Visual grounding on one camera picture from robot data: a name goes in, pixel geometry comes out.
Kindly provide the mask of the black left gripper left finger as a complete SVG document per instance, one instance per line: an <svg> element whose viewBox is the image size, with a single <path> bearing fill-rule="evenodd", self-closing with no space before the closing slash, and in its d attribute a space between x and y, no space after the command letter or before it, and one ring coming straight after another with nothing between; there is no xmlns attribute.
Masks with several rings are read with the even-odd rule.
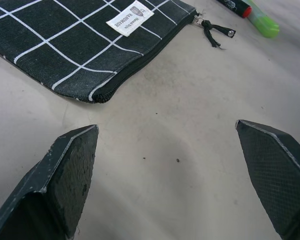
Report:
<svg viewBox="0 0 300 240"><path fill-rule="evenodd" d="M92 182L96 124L59 136L0 208L0 240L72 240Z"/></svg>

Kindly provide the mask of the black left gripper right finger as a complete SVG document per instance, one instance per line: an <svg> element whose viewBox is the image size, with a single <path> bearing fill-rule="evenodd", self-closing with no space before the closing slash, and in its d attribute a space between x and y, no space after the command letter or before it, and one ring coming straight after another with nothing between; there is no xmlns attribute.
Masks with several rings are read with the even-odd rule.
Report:
<svg viewBox="0 0 300 240"><path fill-rule="evenodd" d="M288 133L239 119L235 124L251 183L275 231L300 240L300 144Z"/></svg>

